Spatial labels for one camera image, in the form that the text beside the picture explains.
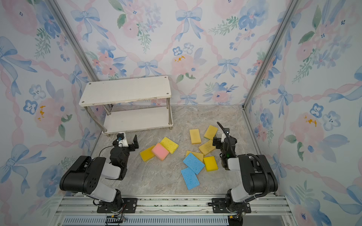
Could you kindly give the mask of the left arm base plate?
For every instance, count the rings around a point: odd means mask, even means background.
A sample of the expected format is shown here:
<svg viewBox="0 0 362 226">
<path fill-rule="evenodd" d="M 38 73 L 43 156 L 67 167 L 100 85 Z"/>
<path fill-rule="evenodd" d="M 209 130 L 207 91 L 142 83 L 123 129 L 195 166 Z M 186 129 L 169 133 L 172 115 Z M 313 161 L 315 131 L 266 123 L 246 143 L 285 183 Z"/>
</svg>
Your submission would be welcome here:
<svg viewBox="0 0 362 226">
<path fill-rule="evenodd" d="M 135 213 L 137 202 L 137 198 L 121 198 L 113 202 L 100 201 L 97 213 Z"/>
</svg>

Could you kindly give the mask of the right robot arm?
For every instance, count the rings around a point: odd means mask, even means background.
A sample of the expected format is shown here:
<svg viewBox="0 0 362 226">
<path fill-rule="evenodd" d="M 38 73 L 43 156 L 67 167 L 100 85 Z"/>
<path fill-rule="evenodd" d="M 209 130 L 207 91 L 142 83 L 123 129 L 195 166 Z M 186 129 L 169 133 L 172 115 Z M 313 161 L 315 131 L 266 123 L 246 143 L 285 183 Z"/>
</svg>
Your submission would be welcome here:
<svg viewBox="0 0 362 226">
<path fill-rule="evenodd" d="M 249 212 L 249 203 L 278 190 L 278 181 L 265 155 L 236 155 L 237 139 L 228 132 L 221 138 L 213 138 L 213 146 L 221 151 L 220 158 L 225 170 L 238 171 L 241 184 L 229 189 L 224 200 L 212 200 L 212 205 L 220 211 L 230 213 Z"/>
</svg>

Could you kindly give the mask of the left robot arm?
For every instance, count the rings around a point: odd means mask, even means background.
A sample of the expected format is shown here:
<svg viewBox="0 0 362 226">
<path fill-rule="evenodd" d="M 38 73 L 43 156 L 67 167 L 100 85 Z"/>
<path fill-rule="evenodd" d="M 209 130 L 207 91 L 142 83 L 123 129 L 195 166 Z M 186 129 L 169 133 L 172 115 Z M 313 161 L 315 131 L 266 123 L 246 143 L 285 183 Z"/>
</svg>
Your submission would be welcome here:
<svg viewBox="0 0 362 226">
<path fill-rule="evenodd" d="M 130 153 L 138 148 L 137 136 L 129 144 L 125 133 L 117 134 L 110 151 L 110 163 L 105 157 L 80 156 L 61 178 L 60 189 L 97 200 L 98 203 L 93 203 L 98 207 L 97 213 L 135 213 L 137 198 L 123 198 L 120 190 L 107 186 L 100 179 L 123 180 Z"/>
</svg>

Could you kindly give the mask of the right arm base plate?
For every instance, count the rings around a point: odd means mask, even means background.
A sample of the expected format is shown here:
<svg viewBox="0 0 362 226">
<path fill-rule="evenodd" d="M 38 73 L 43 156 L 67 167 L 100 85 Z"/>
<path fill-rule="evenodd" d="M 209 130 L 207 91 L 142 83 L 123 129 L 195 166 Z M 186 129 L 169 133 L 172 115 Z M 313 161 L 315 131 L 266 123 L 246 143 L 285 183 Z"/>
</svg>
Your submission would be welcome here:
<svg viewBox="0 0 362 226">
<path fill-rule="evenodd" d="M 248 203 L 245 202 L 233 202 L 226 198 L 212 198 L 211 202 L 207 204 L 212 207 L 213 213 L 251 213 L 251 208 Z"/>
</svg>

